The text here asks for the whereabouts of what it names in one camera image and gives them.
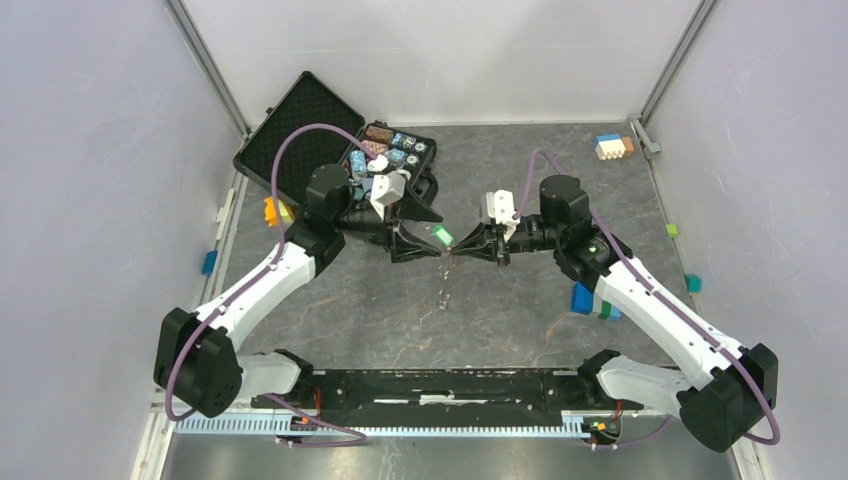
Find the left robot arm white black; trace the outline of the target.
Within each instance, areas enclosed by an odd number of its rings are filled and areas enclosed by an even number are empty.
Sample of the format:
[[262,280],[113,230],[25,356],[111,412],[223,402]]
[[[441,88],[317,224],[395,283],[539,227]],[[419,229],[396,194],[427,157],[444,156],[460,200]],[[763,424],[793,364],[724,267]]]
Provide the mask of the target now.
[[355,188],[337,165],[317,168],[296,220],[271,252],[230,289],[193,311],[171,310],[162,320],[153,377],[165,412],[181,421],[194,413],[214,418],[236,400],[277,394],[290,407],[314,394],[308,364],[294,354],[240,356],[250,332],[289,295],[319,276],[345,246],[346,231],[380,228],[396,263],[439,255],[409,236],[396,213],[409,176],[376,175],[369,207],[354,207]]

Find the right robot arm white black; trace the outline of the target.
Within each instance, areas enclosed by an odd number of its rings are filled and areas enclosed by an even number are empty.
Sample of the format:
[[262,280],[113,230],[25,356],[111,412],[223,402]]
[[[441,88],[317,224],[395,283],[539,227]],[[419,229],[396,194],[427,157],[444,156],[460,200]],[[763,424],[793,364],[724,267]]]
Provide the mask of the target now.
[[743,345],[665,288],[591,210],[578,178],[542,180],[539,206],[539,213],[522,215],[511,192],[485,194],[480,223],[452,253],[506,266],[514,254],[549,251],[563,274],[618,308],[674,363],[657,367],[604,350],[579,369],[577,392],[585,405],[641,404],[681,421],[719,453],[742,438],[780,442],[774,414],[779,362],[771,349]]

